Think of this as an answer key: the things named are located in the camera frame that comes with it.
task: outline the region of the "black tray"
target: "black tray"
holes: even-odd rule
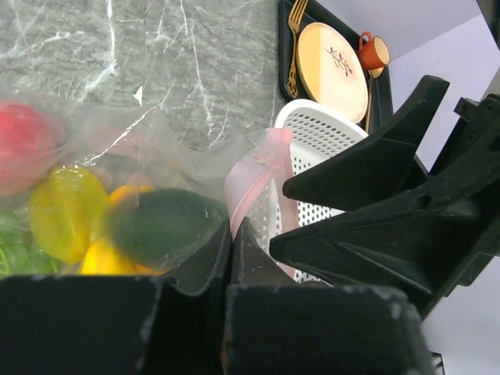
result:
[[[293,0],[280,0],[278,5],[278,33],[280,36],[278,50],[280,61],[278,80],[280,83],[281,94],[288,101],[295,99],[290,96],[287,90],[288,71],[290,69],[291,55],[293,51],[293,36],[288,28],[288,15],[290,14],[293,3]],[[332,26],[349,42],[355,51],[358,50],[359,34],[339,20],[336,16],[331,14],[321,4],[314,0],[310,0],[307,8],[305,9],[304,18],[302,18],[300,31],[302,32],[304,27],[313,22],[322,22]],[[304,86],[302,85],[298,75],[297,88],[297,99],[309,99],[309,96],[306,94]],[[387,119],[392,116],[392,114],[391,80],[389,78],[389,68],[386,67],[380,77],[373,80],[370,133],[384,124]],[[359,125],[361,128],[364,128],[365,120],[363,119]]]

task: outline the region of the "mug handle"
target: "mug handle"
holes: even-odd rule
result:
[[[371,41],[373,39],[372,34],[369,31],[365,31],[359,36],[359,50],[361,51],[363,49],[363,38],[368,37],[368,41]]]

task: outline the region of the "plate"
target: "plate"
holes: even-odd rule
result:
[[[301,32],[297,67],[310,98],[354,123],[366,114],[368,88],[358,57],[334,28],[315,22]]]

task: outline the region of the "dark green avocado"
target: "dark green avocado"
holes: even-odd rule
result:
[[[183,189],[161,189],[113,209],[109,235],[133,262],[169,270],[204,245],[226,218],[222,202]]]

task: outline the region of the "red toy fruit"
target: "red toy fruit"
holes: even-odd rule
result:
[[[25,191],[45,175],[56,158],[55,138],[35,109],[0,101],[0,196]]]

